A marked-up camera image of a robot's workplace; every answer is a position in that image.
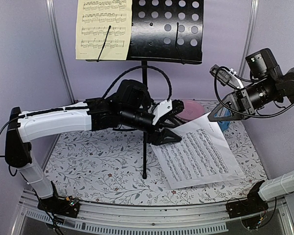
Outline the blue metronome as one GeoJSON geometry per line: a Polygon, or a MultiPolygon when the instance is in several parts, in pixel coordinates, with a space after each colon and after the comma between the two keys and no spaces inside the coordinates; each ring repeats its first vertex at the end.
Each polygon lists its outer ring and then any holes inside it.
{"type": "MultiPolygon", "coordinates": [[[[214,114],[214,117],[230,117],[230,116],[231,116],[231,111],[224,107],[214,114]]],[[[221,131],[224,132],[229,128],[230,121],[218,121],[218,125],[221,131]]]]}

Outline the white sheet music page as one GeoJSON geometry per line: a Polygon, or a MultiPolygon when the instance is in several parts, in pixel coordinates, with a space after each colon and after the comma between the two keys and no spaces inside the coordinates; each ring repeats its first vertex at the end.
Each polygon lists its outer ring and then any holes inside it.
{"type": "Polygon", "coordinates": [[[179,189],[244,178],[217,122],[205,114],[173,129],[178,143],[152,146],[170,188],[179,189]]]}

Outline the black music stand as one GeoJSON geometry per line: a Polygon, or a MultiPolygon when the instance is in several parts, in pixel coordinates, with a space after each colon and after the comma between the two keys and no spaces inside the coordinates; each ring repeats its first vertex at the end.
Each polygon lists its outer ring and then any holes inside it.
{"type": "MultiPolygon", "coordinates": [[[[128,60],[140,61],[147,86],[150,62],[198,65],[202,62],[204,3],[201,0],[135,0],[128,60]]],[[[115,79],[119,84],[123,75],[115,79]]],[[[135,130],[120,125],[116,131],[135,130]]]]}

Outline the yellow sheet music page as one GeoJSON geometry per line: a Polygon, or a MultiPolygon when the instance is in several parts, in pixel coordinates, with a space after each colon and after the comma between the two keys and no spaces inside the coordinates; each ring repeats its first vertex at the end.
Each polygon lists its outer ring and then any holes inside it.
{"type": "Polygon", "coordinates": [[[132,30],[131,0],[80,0],[77,7],[77,60],[125,61],[132,30]]]}

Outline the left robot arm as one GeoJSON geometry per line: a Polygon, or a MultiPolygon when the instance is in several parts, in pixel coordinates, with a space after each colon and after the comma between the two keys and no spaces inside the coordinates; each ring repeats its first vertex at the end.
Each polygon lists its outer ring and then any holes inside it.
{"type": "Polygon", "coordinates": [[[86,99],[73,105],[23,112],[12,109],[5,139],[5,161],[16,168],[36,191],[44,205],[59,212],[63,202],[56,189],[31,156],[31,141],[72,131],[98,131],[120,125],[140,130],[146,143],[159,146],[181,141],[167,120],[184,109],[180,100],[154,103],[148,87],[136,80],[123,80],[114,94],[86,99]]]}

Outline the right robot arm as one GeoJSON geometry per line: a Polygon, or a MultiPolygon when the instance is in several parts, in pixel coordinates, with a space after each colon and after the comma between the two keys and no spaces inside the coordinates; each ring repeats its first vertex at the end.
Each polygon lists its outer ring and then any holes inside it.
{"type": "Polygon", "coordinates": [[[269,119],[279,117],[282,130],[294,130],[294,67],[283,73],[269,48],[261,49],[245,58],[250,79],[248,85],[236,88],[233,92],[220,98],[217,82],[229,85],[237,75],[224,66],[214,66],[210,73],[214,77],[214,92],[219,102],[208,115],[211,122],[246,120],[248,118],[269,119]],[[289,106],[274,114],[259,114],[258,111],[269,103],[289,101],[289,106]]]}

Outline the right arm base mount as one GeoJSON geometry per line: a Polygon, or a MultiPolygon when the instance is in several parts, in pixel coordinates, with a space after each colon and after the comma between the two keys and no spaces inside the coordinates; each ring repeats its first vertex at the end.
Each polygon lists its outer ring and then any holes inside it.
{"type": "Polygon", "coordinates": [[[263,201],[259,195],[248,194],[244,200],[231,198],[226,203],[226,211],[229,218],[237,218],[258,212],[266,211],[269,208],[266,201],[263,201]]]}

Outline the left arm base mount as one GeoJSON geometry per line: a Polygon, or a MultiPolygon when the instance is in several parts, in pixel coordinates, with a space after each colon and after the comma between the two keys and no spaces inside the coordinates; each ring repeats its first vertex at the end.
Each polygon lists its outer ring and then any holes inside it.
{"type": "Polygon", "coordinates": [[[80,203],[77,198],[73,198],[72,196],[68,198],[59,197],[56,190],[54,190],[51,197],[46,199],[38,197],[38,199],[38,209],[51,214],[77,218],[80,211],[80,203]]]}

